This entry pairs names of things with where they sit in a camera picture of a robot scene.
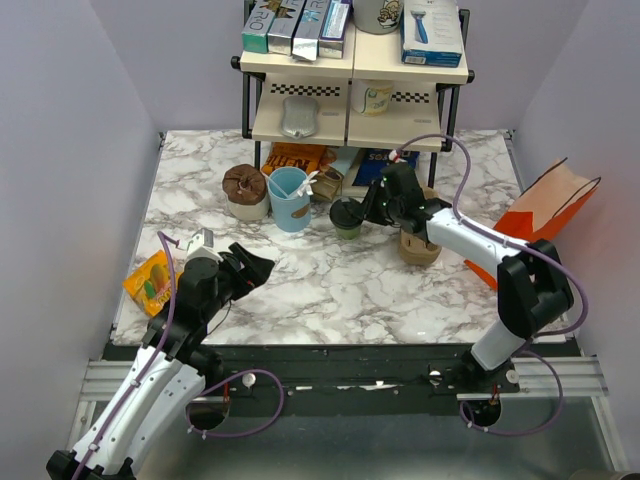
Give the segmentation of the brown cardboard cup carrier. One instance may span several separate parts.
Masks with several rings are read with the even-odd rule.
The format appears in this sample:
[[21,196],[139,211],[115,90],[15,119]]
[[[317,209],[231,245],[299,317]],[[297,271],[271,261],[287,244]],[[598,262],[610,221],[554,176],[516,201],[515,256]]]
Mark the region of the brown cardboard cup carrier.
[[400,258],[409,265],[429,266],[436,262],[442,248],[419,237],[400,231],[398,253]]

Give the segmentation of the teal toothpaste box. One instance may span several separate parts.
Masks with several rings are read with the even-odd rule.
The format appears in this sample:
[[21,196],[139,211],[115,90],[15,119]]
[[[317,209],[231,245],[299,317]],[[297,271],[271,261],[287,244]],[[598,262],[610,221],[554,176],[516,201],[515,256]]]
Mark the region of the teal toothpaste box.
[[243,49],[247,52],[268,52],[268,32],[276,17],[280,0],[256,1],[242,30]]

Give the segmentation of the orange snack bag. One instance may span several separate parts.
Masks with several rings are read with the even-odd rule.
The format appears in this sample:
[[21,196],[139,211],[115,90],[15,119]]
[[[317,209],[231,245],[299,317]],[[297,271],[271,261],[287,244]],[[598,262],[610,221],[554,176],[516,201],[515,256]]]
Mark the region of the orange snack bag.
[[276,142],[261,167],[266,175],[271,175],[282,167],[294,167],[306,174],[313,171],[324,172],[336,161],[336,151],[324,145]]

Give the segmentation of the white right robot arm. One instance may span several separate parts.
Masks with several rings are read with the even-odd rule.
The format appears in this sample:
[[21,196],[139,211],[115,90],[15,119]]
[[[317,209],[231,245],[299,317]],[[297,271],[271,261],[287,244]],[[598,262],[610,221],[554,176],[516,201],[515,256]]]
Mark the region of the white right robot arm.
[[358,223],[397,226],[454,251],[496,281],[498,319],[472,345],[459,370],[462,384],[471,391],[493,384],[497,368],[574,305],[568,273],[551,242],[501,235],[452,204],[427,198],[414,169],[405,163],[384,168],[362,201],[341,204]]

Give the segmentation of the orange snack packet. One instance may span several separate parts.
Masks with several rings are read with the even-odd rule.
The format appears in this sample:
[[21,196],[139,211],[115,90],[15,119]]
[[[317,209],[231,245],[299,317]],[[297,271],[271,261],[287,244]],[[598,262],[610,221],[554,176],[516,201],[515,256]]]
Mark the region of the orange snack packet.
[[171,298],[169,262],[158,250],[135,269],[122,283],[137,307],[152,318],[160,313]]

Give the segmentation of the green paper coffee cup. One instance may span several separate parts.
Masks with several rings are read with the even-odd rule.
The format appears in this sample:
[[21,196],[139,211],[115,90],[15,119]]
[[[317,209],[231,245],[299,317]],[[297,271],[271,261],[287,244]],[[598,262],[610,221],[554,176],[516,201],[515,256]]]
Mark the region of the green paper coffee cup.
[[344,240],[353,240],[357,238],[361,233],[361,226],[361,223],[353,225],[334,225],[336,234],[339,238]]

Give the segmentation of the brown and white pouch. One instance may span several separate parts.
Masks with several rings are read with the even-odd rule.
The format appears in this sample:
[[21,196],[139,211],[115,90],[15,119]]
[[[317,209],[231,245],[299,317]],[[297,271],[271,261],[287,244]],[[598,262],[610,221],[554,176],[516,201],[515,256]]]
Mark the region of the brown and white pouch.
[[224,174],[222,188],[231,214],[241,221],[259,221],[268,215],[266,179],[249,164],[236,165]]

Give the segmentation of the black plastic cup lid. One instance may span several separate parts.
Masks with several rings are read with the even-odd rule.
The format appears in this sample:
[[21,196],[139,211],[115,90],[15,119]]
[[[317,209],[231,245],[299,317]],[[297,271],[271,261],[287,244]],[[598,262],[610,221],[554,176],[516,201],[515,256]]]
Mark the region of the black plastic cup lid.
[[352,214],[349,207],[350,198],[336,200],[329,211],[329,217],[333,225],[353,225],[360,223]]

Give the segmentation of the white printed paper cup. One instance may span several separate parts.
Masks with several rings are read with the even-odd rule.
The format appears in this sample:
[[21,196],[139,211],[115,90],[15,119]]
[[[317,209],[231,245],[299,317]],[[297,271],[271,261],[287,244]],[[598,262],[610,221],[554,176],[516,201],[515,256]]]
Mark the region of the white printed paper cup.
[[362,116],[379,116],[389,106],[394,83],[387,80],[354,79],[351,87],[351,109]]

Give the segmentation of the grey cartoon mug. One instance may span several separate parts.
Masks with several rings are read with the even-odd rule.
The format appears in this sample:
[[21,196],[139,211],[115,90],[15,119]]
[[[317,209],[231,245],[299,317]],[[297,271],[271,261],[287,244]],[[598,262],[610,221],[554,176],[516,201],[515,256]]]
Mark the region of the grey cartoon mug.
[[404,9],[403,0],[353,0],[353,18],[357,29],[382,35],[396,30]]

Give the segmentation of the orange paper gift bag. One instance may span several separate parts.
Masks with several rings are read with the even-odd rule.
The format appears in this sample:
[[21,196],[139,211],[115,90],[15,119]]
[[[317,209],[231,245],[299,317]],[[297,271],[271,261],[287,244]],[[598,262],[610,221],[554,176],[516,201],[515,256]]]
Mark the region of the orange paper gift bag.
[[601,178],[573,173],[557,159],[508,208],[493,227],[501,234],[535,242],[553,240],[597,190]]

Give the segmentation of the blue Doritos chip bag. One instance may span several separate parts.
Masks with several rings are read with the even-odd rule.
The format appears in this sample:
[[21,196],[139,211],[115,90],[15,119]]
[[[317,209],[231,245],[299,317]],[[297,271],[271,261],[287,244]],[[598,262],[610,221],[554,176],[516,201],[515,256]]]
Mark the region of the blue Doritos chip bag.
[[391,153],[388,149],[365,149],[352,185],[368,187],[373,180],[379,178],[381,171],[389,165]]

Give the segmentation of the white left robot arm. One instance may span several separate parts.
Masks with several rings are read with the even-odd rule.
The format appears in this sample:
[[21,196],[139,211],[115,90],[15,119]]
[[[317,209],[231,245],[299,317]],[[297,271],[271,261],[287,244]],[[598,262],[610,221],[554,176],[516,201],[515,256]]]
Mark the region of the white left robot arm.
[[102,414],[70,450],[57,450],[46,470],[53,479],[133,479],[155,441],[193,398],[222,380],[207,327],[227,304],[270,277],[274,261],[239,243],[224,252],[190,254],[181,274],[169,274],[169,301],[156,315],[136,357]]

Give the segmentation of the blue razor package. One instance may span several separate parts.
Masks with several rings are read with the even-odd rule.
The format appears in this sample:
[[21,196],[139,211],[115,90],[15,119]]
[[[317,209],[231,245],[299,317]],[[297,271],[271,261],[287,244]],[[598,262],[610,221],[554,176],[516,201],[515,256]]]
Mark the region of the blue razor package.
[[404,2],[401,61],[408,65],[457,68],[464,53],[457,3]]

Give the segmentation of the light blue cup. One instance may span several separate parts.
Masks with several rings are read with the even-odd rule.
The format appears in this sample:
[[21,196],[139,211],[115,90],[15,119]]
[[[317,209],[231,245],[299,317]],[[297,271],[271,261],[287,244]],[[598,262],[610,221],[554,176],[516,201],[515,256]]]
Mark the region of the light blue cup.
[[271,210],[276,226],[288,233],[297,233],[311,221],[311,199],[305,190],[297,190],[307,179],[304,170],[281,167],[274,170],[267,180]]

